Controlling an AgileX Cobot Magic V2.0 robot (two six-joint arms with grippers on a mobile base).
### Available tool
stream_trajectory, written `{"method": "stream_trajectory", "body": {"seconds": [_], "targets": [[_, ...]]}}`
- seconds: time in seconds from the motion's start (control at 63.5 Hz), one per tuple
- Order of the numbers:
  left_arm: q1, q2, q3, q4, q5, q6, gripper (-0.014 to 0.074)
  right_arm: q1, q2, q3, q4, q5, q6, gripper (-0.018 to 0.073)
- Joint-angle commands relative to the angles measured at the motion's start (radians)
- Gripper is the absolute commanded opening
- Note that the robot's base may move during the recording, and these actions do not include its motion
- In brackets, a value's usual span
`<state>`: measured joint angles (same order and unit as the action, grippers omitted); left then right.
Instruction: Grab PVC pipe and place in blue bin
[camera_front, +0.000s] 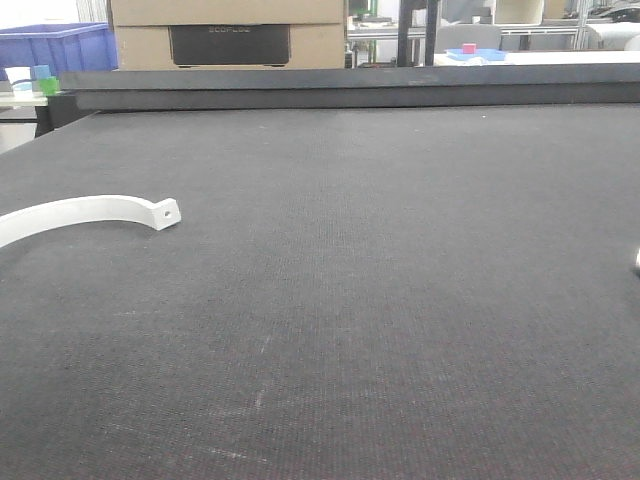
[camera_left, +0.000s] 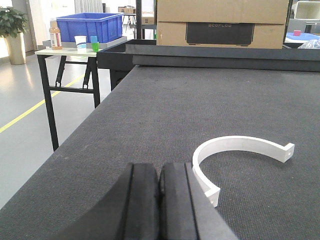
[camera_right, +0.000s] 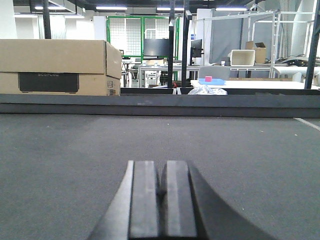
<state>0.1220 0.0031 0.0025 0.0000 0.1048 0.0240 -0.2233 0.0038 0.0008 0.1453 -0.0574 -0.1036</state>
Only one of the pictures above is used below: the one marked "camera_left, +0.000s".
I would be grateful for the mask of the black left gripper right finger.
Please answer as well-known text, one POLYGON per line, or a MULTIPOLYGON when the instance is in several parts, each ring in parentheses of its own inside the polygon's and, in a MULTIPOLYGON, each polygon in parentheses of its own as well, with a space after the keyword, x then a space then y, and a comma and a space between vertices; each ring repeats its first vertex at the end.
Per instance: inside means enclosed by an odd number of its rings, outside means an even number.
POLYGON ((159 180, 161 240, 236 240, 189 163, 166 163, 159 180))

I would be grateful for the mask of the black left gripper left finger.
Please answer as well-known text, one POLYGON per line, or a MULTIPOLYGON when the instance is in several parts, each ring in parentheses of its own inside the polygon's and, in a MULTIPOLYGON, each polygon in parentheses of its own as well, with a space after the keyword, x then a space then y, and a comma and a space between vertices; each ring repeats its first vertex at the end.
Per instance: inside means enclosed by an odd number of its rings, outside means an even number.
POLYGON ((157 240, 158 176, 150 163, 129 163, 112 188, 58 240, 157 240))

